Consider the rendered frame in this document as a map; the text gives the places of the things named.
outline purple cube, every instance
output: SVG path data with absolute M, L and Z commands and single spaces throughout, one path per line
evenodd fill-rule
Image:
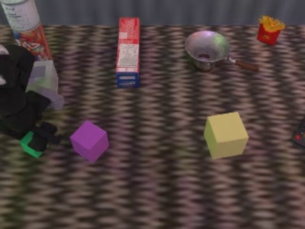
M 107 132 L 85 121 L 71 136 L 76 153 L 94 163 L 109 147 Z

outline can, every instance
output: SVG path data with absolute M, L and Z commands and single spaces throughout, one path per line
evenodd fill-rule
M 278 36 L 280 35 L 280 32 L 281 32 L 280 30 L 277 30 L 275 32 L 268 32 L 265 30 L 264 25 L 262 23 L 260 23 L 258 34 L 257 34 L 257 39 L 260 42 L 274 45 L 277 41 Z
M 52 60 L 34 0 L 0 0 L 18 45 L 29 50 L 37 61 Z

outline wooden handle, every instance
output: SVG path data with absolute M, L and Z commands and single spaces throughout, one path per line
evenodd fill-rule
M 254 72 L 258 72 L 259 68 L 257 65 L 255 64 L 251 64 L 251 63 L 245 63 L 243 61 L 235 61 L 235 65 L 241 67 L 241 68 L 245 68 Z

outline red box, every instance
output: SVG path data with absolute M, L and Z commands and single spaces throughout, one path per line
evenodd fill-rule
M 118 87 L 139 87 L 140 19 L 120 18 L 116 79 Z
M 266 44 L 270 44 L 273 45 L 275 44 L 275 42 L 277 41 L 278 36 L 280 35 L 280 30 L 277 30 L 275 32 L 267 32 L 264 29 L 264 26 L 262 23 L 260 23 L 259 25 L 259 30 L 258 30 L 258 34 L 257 34 L 257 39 L 260 42 L 266 43 Z

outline green cube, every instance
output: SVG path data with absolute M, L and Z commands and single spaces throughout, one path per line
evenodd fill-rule
M 32 131 L 29 131 L 21 140 L 20 140 L 20 144 L 21 144 L 21 147 L 23 148 L 23 150 L 32 155 L 33 157 L 35 158 L 38 158 L 42 155 L 42 152 L 41 151 L 36 151 L 32 148 L 30 148 L 28 146 L 28 144 L 30 143 L 30 141 L 32 140 L 34 136 L 34 133 Z
M 249 136 L 238 112 L 207 118 L 204 138 L 212 159 L 241 155 Z

